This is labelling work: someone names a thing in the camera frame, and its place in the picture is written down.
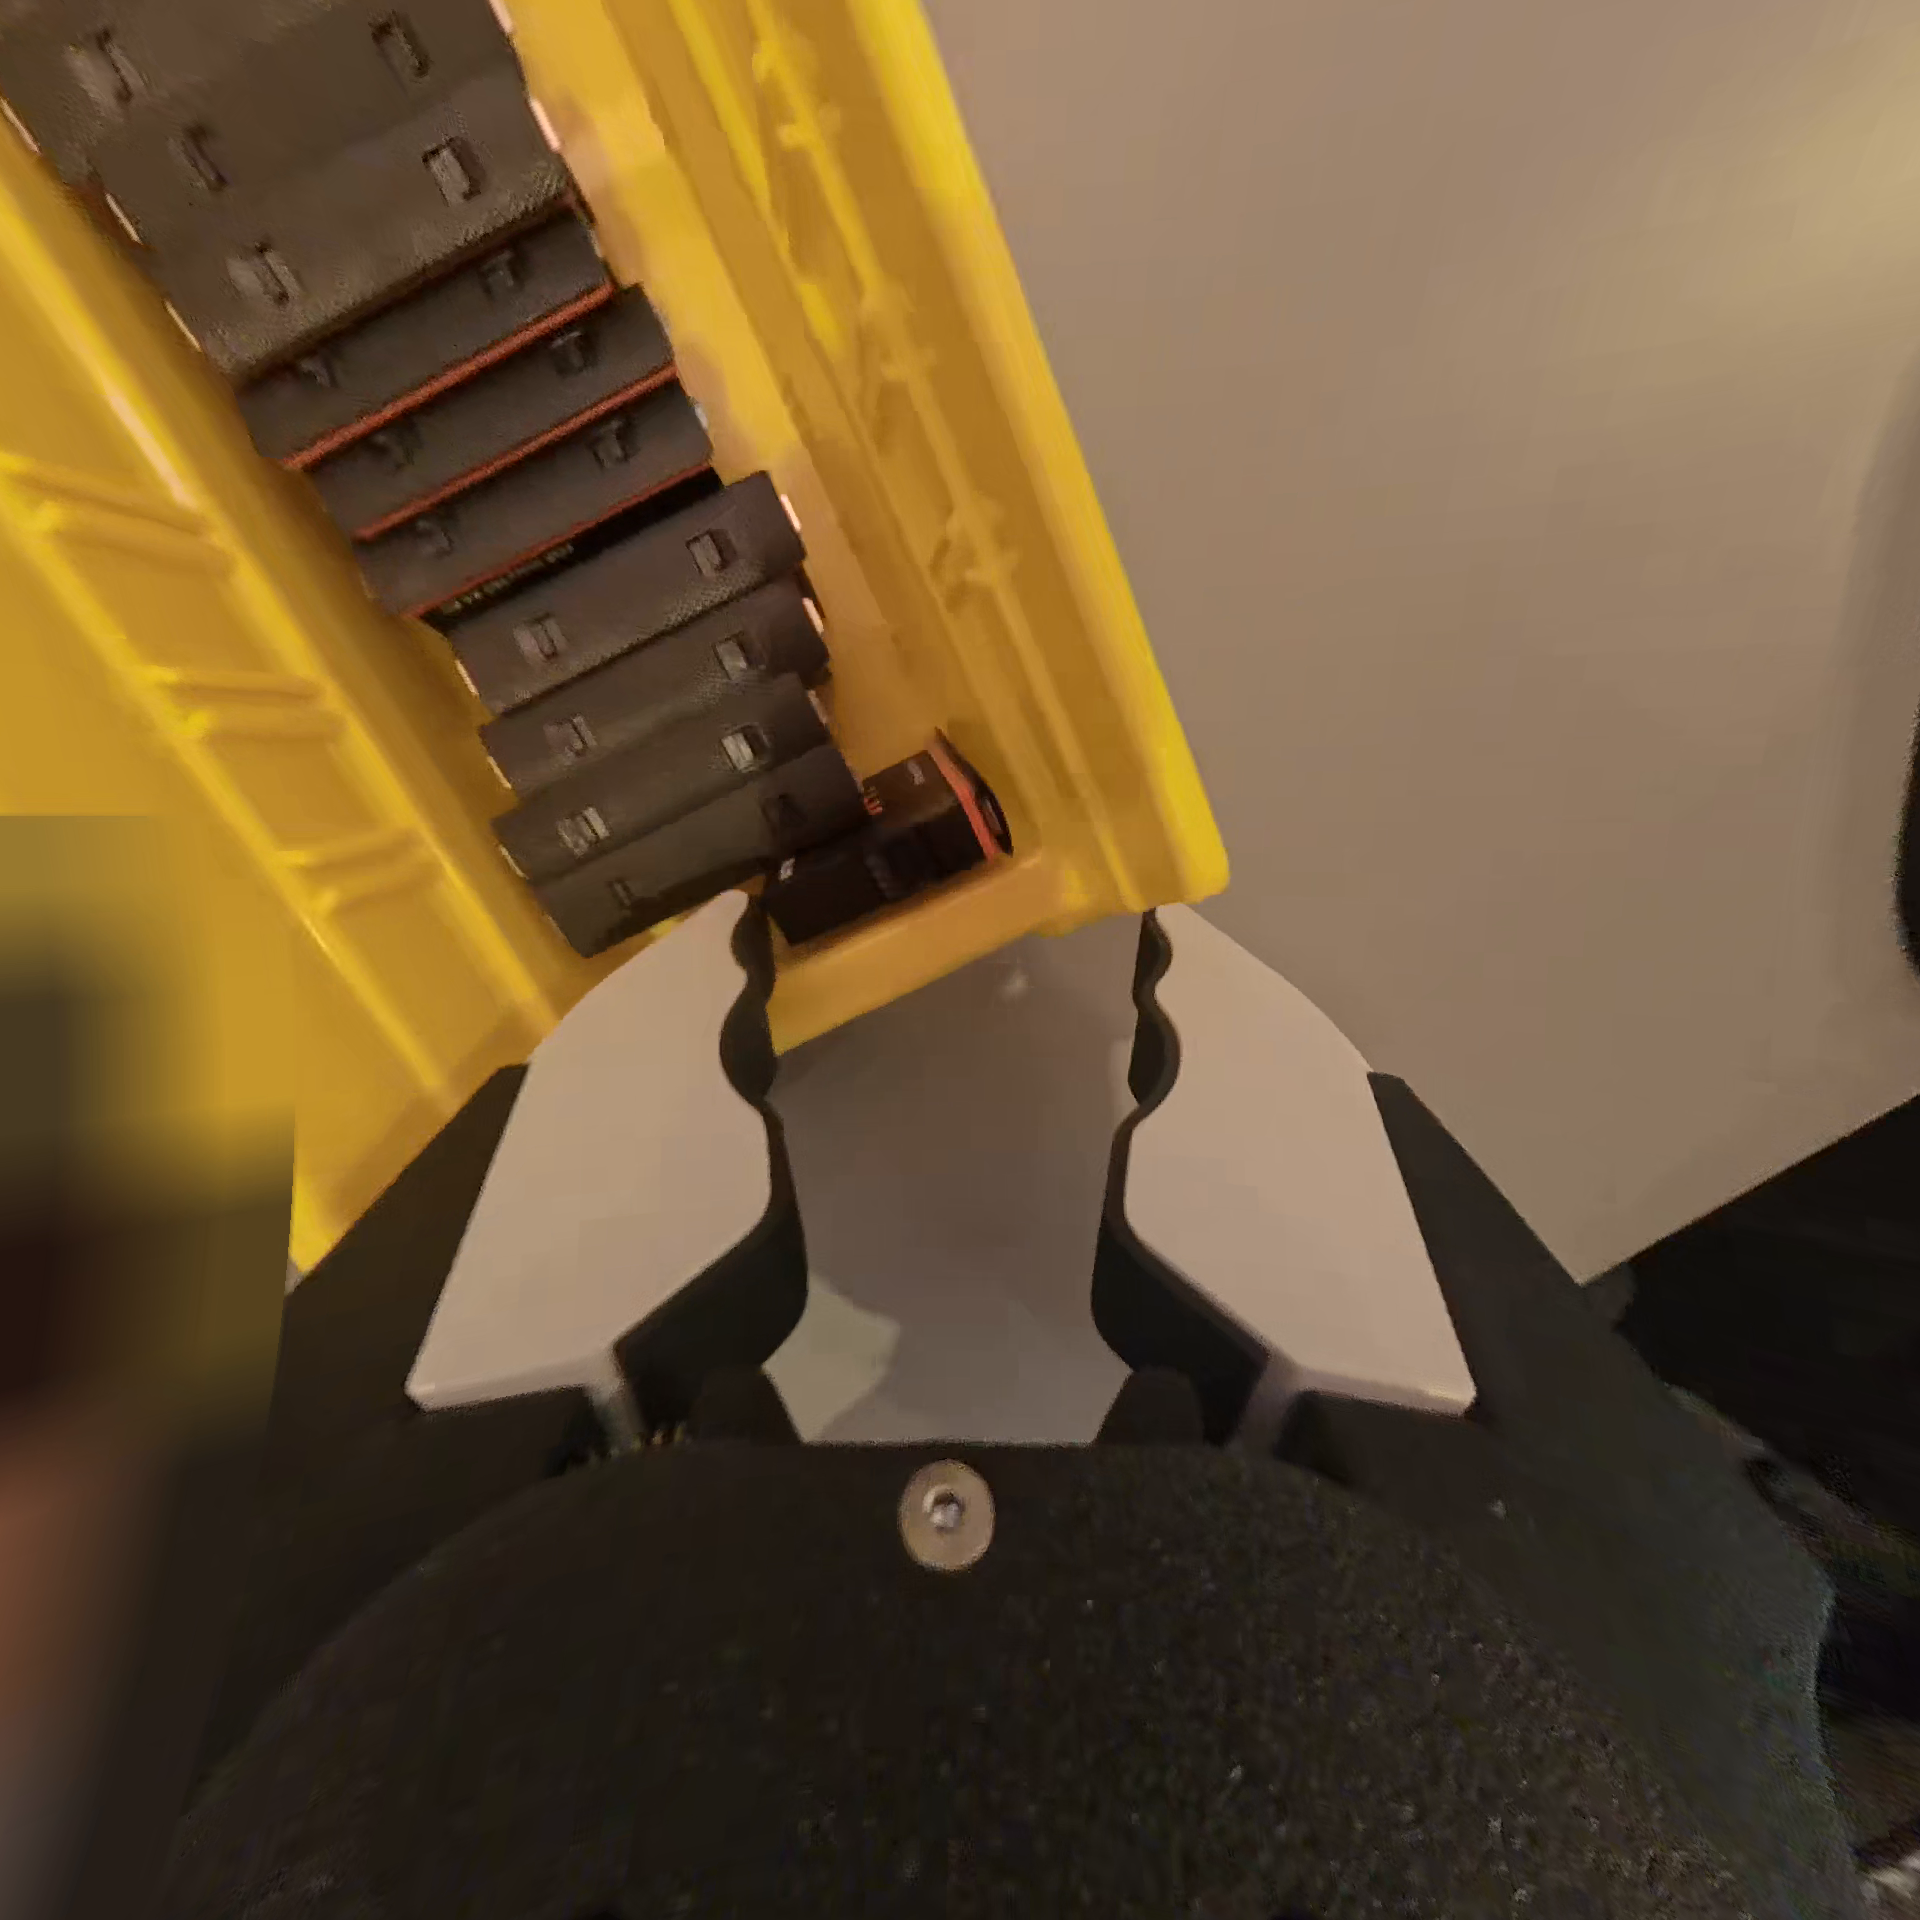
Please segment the orange trimmed black battery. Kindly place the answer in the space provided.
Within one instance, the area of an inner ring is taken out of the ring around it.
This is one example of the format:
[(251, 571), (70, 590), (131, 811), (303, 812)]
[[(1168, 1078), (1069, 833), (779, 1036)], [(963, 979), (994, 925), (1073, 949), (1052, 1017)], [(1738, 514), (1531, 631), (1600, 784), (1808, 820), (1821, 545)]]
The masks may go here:
[(944, 731), (871, 774), (861, 800), (861, 825), (766, 882), (760, 908), (787, 948), (830, 939), (1016, 850), (994, 785)]

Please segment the yellow plastic bin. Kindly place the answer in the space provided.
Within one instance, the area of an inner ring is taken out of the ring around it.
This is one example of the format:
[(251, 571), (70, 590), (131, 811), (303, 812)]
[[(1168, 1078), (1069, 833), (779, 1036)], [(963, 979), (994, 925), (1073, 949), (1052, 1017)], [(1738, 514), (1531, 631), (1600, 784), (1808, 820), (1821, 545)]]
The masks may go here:
[[(944, 731), (1011, 857), (781, 934), (792, 1049), (1027, 934), (1228, 886), (922, 3), (503, 3), (722, 480), (798, 511), (830, 731), (866, 784)], [(303, 482), (3, 108), (3, 820), (156, 820), (269, 964), (287, 1254), (322, 1263), (648, 927), (578, 954), (494, 839), (438, 635), (375, 611)]]

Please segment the row of black batteries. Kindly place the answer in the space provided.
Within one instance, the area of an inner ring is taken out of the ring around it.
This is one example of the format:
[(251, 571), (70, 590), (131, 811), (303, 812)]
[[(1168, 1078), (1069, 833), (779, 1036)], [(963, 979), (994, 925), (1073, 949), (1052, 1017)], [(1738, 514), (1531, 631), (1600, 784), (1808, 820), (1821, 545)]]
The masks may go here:
[(3, 108), (476, 721), (600, 954), (860, 825), (798, 511), (722, 480), (503, 3), (3, 3)]

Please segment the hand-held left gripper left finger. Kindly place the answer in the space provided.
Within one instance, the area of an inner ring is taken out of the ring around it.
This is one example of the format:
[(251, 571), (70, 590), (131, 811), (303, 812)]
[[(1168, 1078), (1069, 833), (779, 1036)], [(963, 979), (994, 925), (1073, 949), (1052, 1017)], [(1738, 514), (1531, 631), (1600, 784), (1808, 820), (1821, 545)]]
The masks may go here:
[(608, 1423), (682, 1423), (808, 1307), (771, 1103), (771, 927), (725, 891), (639, 948), (524, 1075), (411, 1362), (425, 1411), (578, 1388)]

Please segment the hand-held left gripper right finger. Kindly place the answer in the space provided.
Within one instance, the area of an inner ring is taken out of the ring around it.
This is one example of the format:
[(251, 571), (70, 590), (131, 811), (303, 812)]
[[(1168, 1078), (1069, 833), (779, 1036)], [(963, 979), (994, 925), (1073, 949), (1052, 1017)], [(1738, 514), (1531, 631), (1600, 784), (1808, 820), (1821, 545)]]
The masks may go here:
[(1130, 1003), (1104, 1344), (1237, 1453), (1278, 1453), (1307, 1397), (1459, 1420), (1477, 1385), (1361, 1050), (1185, 903), (1141, 919)]

